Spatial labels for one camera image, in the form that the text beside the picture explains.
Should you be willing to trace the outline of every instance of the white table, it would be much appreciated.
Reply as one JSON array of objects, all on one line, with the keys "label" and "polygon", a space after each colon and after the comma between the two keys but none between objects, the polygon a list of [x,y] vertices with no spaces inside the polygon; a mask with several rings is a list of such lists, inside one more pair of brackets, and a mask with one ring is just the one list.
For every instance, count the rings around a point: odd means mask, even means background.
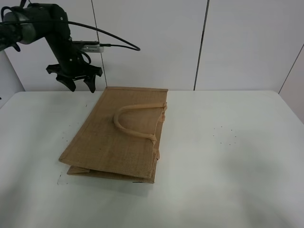
[{"label": "white table", "polygon": [[100,92],[22,92],[0,109],[1,228],[302,228],[304,126],[270,91],[168,93],[156,183],[58,162]]}]

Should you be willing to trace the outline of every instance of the rope handle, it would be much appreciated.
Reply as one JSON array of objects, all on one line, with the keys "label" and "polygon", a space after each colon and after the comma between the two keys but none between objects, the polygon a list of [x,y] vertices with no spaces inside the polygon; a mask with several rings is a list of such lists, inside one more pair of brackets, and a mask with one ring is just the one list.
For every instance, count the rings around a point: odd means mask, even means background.
[{"label": "rope handle", "polygon": [[167,103],[154,103],[154,104],[135,104],[135,105],[128,105],[128,106],[123,106],[120,109],[118,109],[115,114],[114,114],[114,124],[116,127],[118,127],[119,130],[122,132],[134,136],[134,137],[139,137],[139,138],[144,138],[144,139],[150,139],[153,143],[153,145],[156,143],[157,139],[155,134],[145,134],[137,131],[133,131],[130,129],[126,129],[121,124],[119,123],[119,115],[123,112],[133,110],[133,109],[144,109],[144,108],[163,108],[163,112],[167,109]]}]

